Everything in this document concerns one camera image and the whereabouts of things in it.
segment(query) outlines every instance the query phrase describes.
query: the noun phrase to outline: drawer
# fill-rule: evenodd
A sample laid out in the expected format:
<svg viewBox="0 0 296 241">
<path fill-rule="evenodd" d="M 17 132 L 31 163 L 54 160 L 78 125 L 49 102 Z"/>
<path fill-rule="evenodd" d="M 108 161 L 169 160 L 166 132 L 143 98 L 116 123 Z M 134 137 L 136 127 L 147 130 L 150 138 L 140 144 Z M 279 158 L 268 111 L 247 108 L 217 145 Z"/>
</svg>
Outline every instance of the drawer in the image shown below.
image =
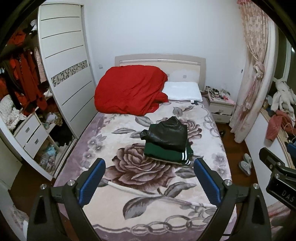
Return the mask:
<svg viewBox="0 0 296 241">
<path fill-rule="evenodd" d="M 43 126 L 39 126 L 37 131 L 32 135 L 30 140 L 25 145 L 24 149 L 28 154 L 34 158 L 36 153 L 38 152 L 39 148 L 48 137 L 47 132 L 45 131 Z"/>
<path fill-rule="evenodd" d="M 40 126 L 40 122 L 37 120 L 35 115 L 26 120 L 26 123 L 22 126 L 19 132 L 16 134 L 15 138 L 18 143 L 24 147 L 27 141 L 30 139 L 34 131 Z"/>
<path fill-rule="evenodd" d="M 218 123 L 228 123 L 230 121 L 231 115 L 218 115 L 212 114 L 214 121 Z"/>
<path fill-rule="evenodd" d="M 234 106 L 232 105 L 225 105 L 225 104 L 219 104 L 219 103 L 210 103 L 209 110 L 212 113 L 220 112 L 225 115 L 231 115 L 232 110 Z"/>
</svg>

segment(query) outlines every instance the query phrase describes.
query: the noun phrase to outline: brown floor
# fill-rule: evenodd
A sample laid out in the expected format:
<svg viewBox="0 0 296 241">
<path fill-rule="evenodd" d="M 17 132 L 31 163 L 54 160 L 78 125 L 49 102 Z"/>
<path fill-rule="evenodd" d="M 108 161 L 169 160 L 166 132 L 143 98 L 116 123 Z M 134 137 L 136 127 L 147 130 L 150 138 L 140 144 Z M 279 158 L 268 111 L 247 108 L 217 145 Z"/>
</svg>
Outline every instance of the brown floor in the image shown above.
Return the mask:
<svg viewBox="0 0 296 241">
<path fill-rule="evenodd" d="M 251 176 L 247 177 L 238 167 L 238 163 L 242 160 L 243 154 L 249 154 L 246 143 L 244 141 L 240 144 L 236 143 L 234 141 L 234 134 L 230 133 L 230 127 L 228 125 L 217 124 L 217 127 L 219 131 L 225 130 L 226 132 L 222 138 L 222 142 L 225 147 L 233 183 L 242 186 L 250 186 L 252 183 L 257 183 L 257 177 L 254 168 L 252 169 Z M 51 182 L 48 181 L 30 165 L 24 163 L 15 181 L 13 182 L 9 193 L 13 202 L 15 203 L 16 208 L 30 215 L 31 208 L 40 185 L 46 183 L 50 186 L 53 186 L 54 182 L 55 179 L 53 179 Z M 62 214 L 61 216 L 68 236 L 73 241 L 78 241 L 78 238 L 69 220 Z"/>
</svg>

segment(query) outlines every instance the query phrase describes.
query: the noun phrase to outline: stuffed animal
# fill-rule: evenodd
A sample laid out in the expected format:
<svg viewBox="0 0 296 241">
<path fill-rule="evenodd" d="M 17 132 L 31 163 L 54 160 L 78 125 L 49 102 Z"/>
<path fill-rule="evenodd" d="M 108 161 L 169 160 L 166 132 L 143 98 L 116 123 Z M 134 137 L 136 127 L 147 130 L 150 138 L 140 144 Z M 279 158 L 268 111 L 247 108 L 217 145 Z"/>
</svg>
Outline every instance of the stuffed animal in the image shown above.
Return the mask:
<svg viewBox="0 0 296 241">
<path fill-rule="evenodd" d="M 277 92 L 273 96 L 271 110 L 277 111 L 280 109 L 295 121 L 294 109 L 291 104 L 296 103 L 296 95 L 293 90 L 287 86 L 287 83 L 283 78 L 275 79 L 275 82 Z"/>
</svg>

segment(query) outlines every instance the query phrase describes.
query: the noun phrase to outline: red comforter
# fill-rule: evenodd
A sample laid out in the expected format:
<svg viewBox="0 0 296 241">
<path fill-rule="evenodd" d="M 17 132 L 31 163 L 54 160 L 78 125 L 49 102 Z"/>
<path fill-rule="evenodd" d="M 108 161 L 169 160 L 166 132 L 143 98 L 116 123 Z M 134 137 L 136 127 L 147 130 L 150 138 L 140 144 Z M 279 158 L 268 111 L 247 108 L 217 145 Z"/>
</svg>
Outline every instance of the red comforter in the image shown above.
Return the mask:
<svg viewBox="0 0 296 241">
<path fill-rule="evenodd" d="M 155 66 L 127 65 L 110 68 L 96 87 L 94 103 L 102 113 L 143 116 L 168 102 L 162 93 L 168 76 Z"/>
</svg>

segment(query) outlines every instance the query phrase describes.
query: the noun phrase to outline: white sliding wardrobe door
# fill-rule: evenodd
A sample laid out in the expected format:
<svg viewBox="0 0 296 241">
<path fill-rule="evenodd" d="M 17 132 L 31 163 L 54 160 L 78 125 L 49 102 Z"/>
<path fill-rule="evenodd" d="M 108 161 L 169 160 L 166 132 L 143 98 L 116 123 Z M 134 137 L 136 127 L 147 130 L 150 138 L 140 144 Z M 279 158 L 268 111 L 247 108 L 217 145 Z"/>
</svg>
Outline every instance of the white sliding wardrobe door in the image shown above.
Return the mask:
<svg viewBox="0 0 296 241">
<path fill-rule="evenodd" d="M 97 113 L 95 85 L 83 38 L 81 6 L 41 5 L 38 38 L 53 96 L 68 126 L 79 138 Z"/>
</svg>

